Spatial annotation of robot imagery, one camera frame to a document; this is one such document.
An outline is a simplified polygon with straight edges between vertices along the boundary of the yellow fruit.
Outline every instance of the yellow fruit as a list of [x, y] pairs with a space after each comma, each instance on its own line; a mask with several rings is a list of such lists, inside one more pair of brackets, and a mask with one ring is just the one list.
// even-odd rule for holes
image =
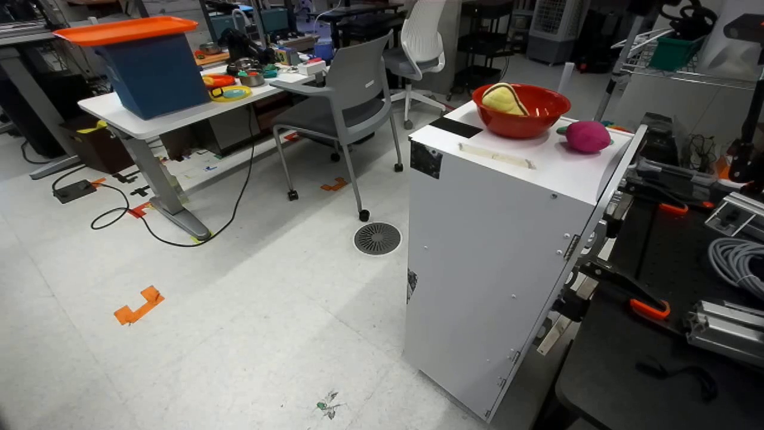
[[489, 107], [489, 111], [497, 111], [497, 113], [504, 113], [504, 115], [519, 115], [519, 117], [525, 117], [525, 105], [519, 101], [519, 95], [506, 88], [506, 87], [497, 87], [497, 88], [489, 88], [485, 95], [482, 95], [482, 105]]

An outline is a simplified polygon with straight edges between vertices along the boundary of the box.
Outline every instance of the box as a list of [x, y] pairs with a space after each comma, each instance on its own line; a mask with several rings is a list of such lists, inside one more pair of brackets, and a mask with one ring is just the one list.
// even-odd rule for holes
[[143, 120], [210, 101], [183, 37], [105, 46], [96, 53], [121, 105]]
[[99, 172], [117, 174], [134, 166], [121, 142], [113, 136], [105, 125], [93, 117], [76, 117], [69, 123], [74, 131], [72, 150], [80, 160]]
[[661, 71], [675, 71], [698, 55], [704, 39], [682, 40], [682, 39], [660, 39], [660, 46], [651, 53], [650, 67]]
[[192, 20], [148, 16], [56, 34], [96, 49], [121, 105], [150, 120], [210, 101], [183, 39], [196, 27]]

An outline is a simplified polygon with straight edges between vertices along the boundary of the workbench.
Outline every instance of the workbench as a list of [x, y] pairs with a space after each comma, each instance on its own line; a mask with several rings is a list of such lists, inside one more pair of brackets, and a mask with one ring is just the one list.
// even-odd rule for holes
[[[207, 69], [202, 74], [220, 74], [224, 67]], [[303, 83], [308, 82], [303, 74], [280, 74], [278, 82], [285, 83]], [[140, 120], [134, 113], [128, 113], [117, 93], [105, 93], [96, 98], [81, 101], [81, 111], [88, 115], [105, 120], [108, 126], [121, 139], [127, 153], [134, 158], [134, 162], [140, 168], [140, 174], [150, 185], [155, 199], [150, 200], [154, 207], [158, 207], [170, 222], [182, 227], [196, 240], [210, 240], [210, 229], [182, 204], [183, 188], [176, 185], [176, 179], [168, 172], [168, 168], [155, 158], [150, 150], [150, 144], [158, 142], [162, 133], [183, 129], [196, 123], [206, 123], [241, 107], [248, 107], [257, 101], [266, 101], [271, 95], [281, 93], [281, 88], [275, 87], [257, 87], [251, 95], [239, 101], [224, 101], [224, 102], [202, 102], [194, 105], [180, 113], [161, 115], [154, 120]]]
[[[637, 277], [673, 309], [680, 327], [698, 298], [760, 305], [721, 283], [710, 267], [707, 246], [718, 234], [704, 227], [701, 212], [670, 216], [655, 200], [637, 199], [619, 234], [611, 262]], [[655, 381], [635, 368], [655, 359], [667, 368], [698, 366], [710, 373], [718, 396], [701, 401], [690, 375]], [[738, 430], [764, 422], [764, 375], [731, 359], [687, 346], [626, 310], [626, 292], [599, 284], [581, 332], [556, 381], [564, 407], [537, 427], [567, 427], [574, 419], [619, 430]]]

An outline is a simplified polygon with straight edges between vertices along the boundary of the orange lid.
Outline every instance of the orange lid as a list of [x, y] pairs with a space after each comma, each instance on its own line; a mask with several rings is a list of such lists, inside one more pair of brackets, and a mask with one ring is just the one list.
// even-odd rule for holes
[[158, 15], [146, 20], [124, 20], [124, 21], [108, 21], [108, 24], [93, 24], [93, 27], [60, 28], [56, 34], [74, 46], [101, 49], [101, 46], [119, 46], [119, 43], [162, 39], [175, 34], [188, 34], [196, 27], [199, 24], [192, 20]]

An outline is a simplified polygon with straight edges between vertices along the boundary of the storage bin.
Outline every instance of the storage bin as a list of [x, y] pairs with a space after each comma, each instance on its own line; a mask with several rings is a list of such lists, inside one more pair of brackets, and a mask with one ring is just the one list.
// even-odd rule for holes
[[685, 40], [685, 39], [660, 39], [660, 46], [651, 53], [650, 67], [661, 71], [675, 71], [698, 55], [704, 39]]
[[194, 28], [192, 20], [148, 16], [57, 34], [96, 49], [121, 105], [150, 120], [210, 101], [183, 39]]

